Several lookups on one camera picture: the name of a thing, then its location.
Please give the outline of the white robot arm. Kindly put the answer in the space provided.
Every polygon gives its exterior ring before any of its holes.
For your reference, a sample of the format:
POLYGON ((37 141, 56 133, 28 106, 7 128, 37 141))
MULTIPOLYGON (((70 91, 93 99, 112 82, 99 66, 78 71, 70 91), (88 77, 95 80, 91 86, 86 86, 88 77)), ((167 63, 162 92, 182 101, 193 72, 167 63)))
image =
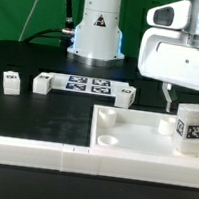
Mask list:
MULTIPOLYGON (((84 1, 82 21, 75 28, 73 46, 67 49, 72 59, 101 67, 124 59, 120 2, 84 1)), ((140 44, 140 73, 161 81, 165 94, 173 84, 199 91, 199 0, 153 7, 146 19, 150 29, 140 44)))

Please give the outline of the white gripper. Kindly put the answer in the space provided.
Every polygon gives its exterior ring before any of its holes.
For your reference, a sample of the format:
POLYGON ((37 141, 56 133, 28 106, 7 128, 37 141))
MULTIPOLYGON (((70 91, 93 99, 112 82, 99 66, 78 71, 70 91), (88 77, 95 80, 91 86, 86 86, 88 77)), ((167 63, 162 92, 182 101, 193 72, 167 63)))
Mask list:
POLYGON ((199 49, 187 45, 188 35, 150 28, 142 37, 138 70, 142 76, 163 81, 166 111, 177 100, 172 84, 199 91, 199 49))

